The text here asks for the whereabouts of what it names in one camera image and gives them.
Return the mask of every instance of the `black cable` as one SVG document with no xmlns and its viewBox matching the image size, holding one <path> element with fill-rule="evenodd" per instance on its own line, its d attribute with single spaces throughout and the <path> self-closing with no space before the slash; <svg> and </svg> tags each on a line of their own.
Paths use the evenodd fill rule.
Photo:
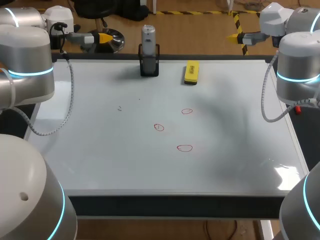
<svg viewBox="0 0 320 240">
<path fill-rule="evenodd" d="M 208 220 L 204 221 L 203 224 L 204 234 L 208 240 L 212 240 L 208 231 Z"/>
<path fill-rule="evenodd" d="M 231 240 L 234 237 L 237 229 L 238 229 L 238 222 L 237 222 L 237 220 L 234 220 L 234 230 L 233 230 L 232 234 L 227 238 L 227 240 Z"/>
<path fill-rule="evenodd" d="M 65 45 L 65 42 L 66 42 L 66 34 L 64 32 L 64 28 L 66 28 L 68 25 L 66 23 L 63 23 L 63 22 L 55 22 L 54 24 L 52 24 L 52 26 L 50 27 L 50 30 L 49 30 L 49 37 L 50 37 L 50 40 L 51 40 L 51 37 L 52 37 L 52 29 L 54 28 L 55 30 L 57 31 L 61 31 L 62 32 L 62 44 L 61 44 L 61 47 L 60 47 L 60 53 L 62 54 L 64 52 L 63 50 L 63 47 Z"/>
<path fill-rule="evenodd" d="M 62 39 L 62 44 L 61 44 L 61 47 L 60 47 L 60 53 L 62 54 L 64 52 L 63 47 L 64 47 L 65 42 L 66 42 L 66 35 L 65 35 L 65 32 L 64 32 L 63 29 L 61 29 L 61 32 L 62 32 L 63 39 Z"/>
</svg>

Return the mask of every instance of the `white cable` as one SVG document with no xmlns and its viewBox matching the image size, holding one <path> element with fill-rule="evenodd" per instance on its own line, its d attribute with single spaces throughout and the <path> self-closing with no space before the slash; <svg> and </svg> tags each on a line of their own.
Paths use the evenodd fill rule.
<svg viewBox="0 0 320 240">
<path fill-rule="evenodd" d="M 284 110 L 284 112 L 282 114 L 280 114 L 280 116 L 274 118 L 274 119 L 269 119 L 266 116 L 265 113 L 265 92 L 266 92 L 266 85 L 267 85 L 267 80 L 268 80 L 268 75 L 270 72 L 270 69 L 272 67 L 272 65 L 274 64 L 275 60 L 277 59 L 279 54 L 279 51 L 277 50 L 275 55 L 273 56 L 271 62 L 269 63 L 269 66 L 265 72 L 264 75 L 264 80 L 263 80 L 263 85 L 262 85 L 262 93 L 261 93 L 261 113 L 263 116 L 263 119 L 266 120 L 268 123 L 274 123 L 279 121 L 280 119 L 282 119 L 288 112 L 290 112 L 292 109 L 294 109 L 294 107 L 299 106 L 299 105 L 305 105 L 305 104 L 313 104 L 314 107 L 320 107 L 320 101 L 317 101 L 314 98 L 309 98 L 309 99 L 303 99 L 303 100 L 299 100 L 293 103 L 293 105 L 290 105 L 286 110 Z"/>
<path fill-rule="evenodd" d="M 70 63 L 69 60 L 66 60 L 68 65 L 69 65 L 69 69 L 70 69 L 70 74 L 71 74 L 71 98 L 70 98 L 70 105 L 69 105 L 69 110 L 68 110 L 68 113 L 64 119 L 64 121 L 56 128 L 54 129 L 53 131 L 49 131 L 49 132 L 38 132 L 34 125 L 31 123 L 30 119 L 28 118 L 28 116 L 22 111 L 20 110 L 19 108 L 17 107 L 13 107 L 11 108 L 12 110 L 16 111 L 18 114 L 20 114 L 23 119 L 25 120 L 25 122 L 28 124 L 29 128 L 32 130 L 32 132 L 34 132 L 36 135 L 38 136 L 49 136 L 51 134 L 54 134 L 56 133 L 59 129 L 61 129 L 65 124 L 66 122 L 68 121 L 70 115 L 71 115 L 71 112 L 72 112 L 72 107 L 74 105 L 74 91 L 75 91 L 75 81 L 74 81 L 74 70 L 73 70 L 73 67 Z"/>
</svg>

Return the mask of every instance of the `white cylindrical robot base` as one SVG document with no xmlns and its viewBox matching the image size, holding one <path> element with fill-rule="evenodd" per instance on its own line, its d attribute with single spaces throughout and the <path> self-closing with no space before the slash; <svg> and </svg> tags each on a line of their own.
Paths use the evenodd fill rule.
<svg viewBox="0 0 320 240">
<path fill-rule="evenodd" d="M 23 139 L 0 134 L 0 239 L 74 240 L 77 217 L 41 154 Z"/>
</svg>

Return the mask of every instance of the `wooden floor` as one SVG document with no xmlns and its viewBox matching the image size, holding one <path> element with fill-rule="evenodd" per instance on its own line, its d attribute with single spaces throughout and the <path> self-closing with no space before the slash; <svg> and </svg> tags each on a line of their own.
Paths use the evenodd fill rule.
<svg viewBox="0 0 320 240">
<path fill-rule="evenodd" d="M 158 11 L 221 11 L 226 10 L 226 0 L 158 0 Z M 298 0 L 276 0 L 287 8 L 297 8 Z M 319 0 L 300 0 L 302 5 L 320 8 Z M 67 0 L 16 0 L 9 7 L 34 7 L 46 9 L 55 5 L 69 7 Z M 243 10 L 235 5 L 233 10 Z M 81 25 L 80 32 L 96 28 L 95 21 L 79 18 L 73 13 L 74 23 Z M 143 25 L 156 28 L 156 40 L 162 54 L 242 55 L 240 45 L 231 44 L 226 37 L 237 33 L 232 16 L 213 15 L 149 15 L 135 22 L 119 16 L 105 20 L 109 28 L 120 31 L 125 37 L 125 47 L 120 53 L 136 54 L 141 43 Z M 241 14 L 240 25 L 244 32 L 259 31 L 259 18 L 255 14 Z M 80 53 L 76 45 L 66 43 L 65 50 Z M 273 55 L 271 39 L 256 46 L 249 46 L 249 55 Z M 205 231 L 204 220 L 84 220 L 78 221 L 78 239 L 82 240 L 227 240 L 234 229 L 233 220 L 209 220 Z M 232 240 L 258 240 L 255 222 L 238 220 L 238 228 Z M 275 232 L 278 222 L 273 222 Z"/>
</svg>

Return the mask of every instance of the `glowing blue light ring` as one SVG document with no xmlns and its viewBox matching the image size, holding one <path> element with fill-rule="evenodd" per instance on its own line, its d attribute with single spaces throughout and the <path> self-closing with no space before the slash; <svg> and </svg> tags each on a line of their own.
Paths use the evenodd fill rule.
<svg viewBox="0 0 320 240">
<path fill-rule="evenodd" d="M 59 226 L 60 226 L 60 224 L 61 224 L 62 218 L 63 218 L 64 213 L 65 213 L 65 204 L 66 204 L 65 193 L 64 193 L 64 190 L 63 190 L 60 182 L 59 182 L 59 185 L 60 185 L 60 187 L 61 187 L 62 197 L 63 197 L 63 205 L 62 205 L 61 216 L 60 216 L 60 219 L 59 219 L 58 223 L 57 223 L 56 226 L 55 226 L 55 229 L 53 230 L 53 232 L 51 233 L 51 235 L 49 236 L 49 238 L 48 238 L 47 240 L 50 240 L 50 239 L 52 239 L 52 238 L 54 237 L 56 231 L 58 230 L 58 228 L 59 228 Z"/>
<path fill-rule="evenodd" d="M 295 83 L 310 82 L 310 81 L 316 80 L 320 76 L 320 74 L 318 74 L 317 76 L 309 78 L 309 79 L 292 79 L 292 78 L 287 78 L 287 77 L 281 76 L 279 74 L 279 72 L 277 72 L 276 74 L 278 75 L 279 78 L 281 78 L 283 80 L 286 80 L 286 81 L 289 81 L 289 82 L 295 82 Z"/>
<path fill-rule="evenodd" d="M 9 8 L 5 8 L 12 16 L 14 22 L 15 22 L 15 26 L 18 28 L 19 24 L 18 24 L 18 19 L 16 18 L 16 16 L 14 15 L 14 13 L 9 9 Z"/>
<path fill-rule="evenodd" d="M 315 19 L 313 20 L 313 23 L 311 25 L 311 29 L 310 29 L 310 33 L 313 33 L 314 32 L 314 28 L 315 28 L 315 25 L 316 25 L 316 22 L 318 20 L 318 18 L 320 17 L 320 12 L 318 13 L 318 15 L 315 17 Z"/>
<path fill-rule="evenodd" d="M 317 222 L 315 216 L 312 214 L 311 209 L 309 207 L 308 201 L 307 201 L 307 195 L 306 195 L 306 184 L 307 184 L 307 178 L 308 178 L 309 174 L 305 177 L 304 179 L 304 184 L 303 184 L 303 199 L 304 199 L 304 204 L 306 207 L 306 210 L 311 218 L 311 220 L 313 221 L 314 225 L 318 228 L 318 230 L 320 231 L 320 224 Z"/>
<path fill-rule="evenodd" d="M 40 72 L 30 72 L 30 73 L 21 73 L 21 72 L 14 72 L 9 70 L 8 72 L 16 75 L 16 76 L 21 76 L 21 77 L 30 77 L 30 76 L 39 76 L 39 75 L 43 75 L 43 74 L 47 74 L 50 73 L 52 70 L 54 69 L 54 67 L 46 70 L 46 71 L 40 71 Z"/>
</svg>

